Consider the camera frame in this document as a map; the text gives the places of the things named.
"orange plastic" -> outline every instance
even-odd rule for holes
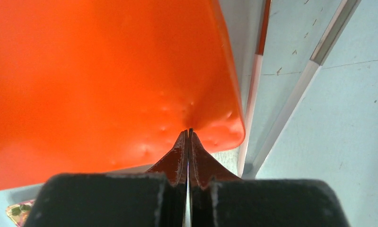
[[[0,189],[244,138],[217,0],[0,0]]]

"tiled floor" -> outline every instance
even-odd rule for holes
[[[361,1],[282,133],[257,178],[324,180],[351,226],[378,227],[378,0]]]
[[[340,0],[274,0],[246,162],[252,163]]]

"light blue floor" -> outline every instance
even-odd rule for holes
[[[324,180],[351,226],[378,227],[378,0],[361,1],[257,178]]]
[[[5,214],[6,207],[18,202],[35,199],[40,186],[40,184],[36,184],[0,191],[0,227],[15,227],[15,224]]]

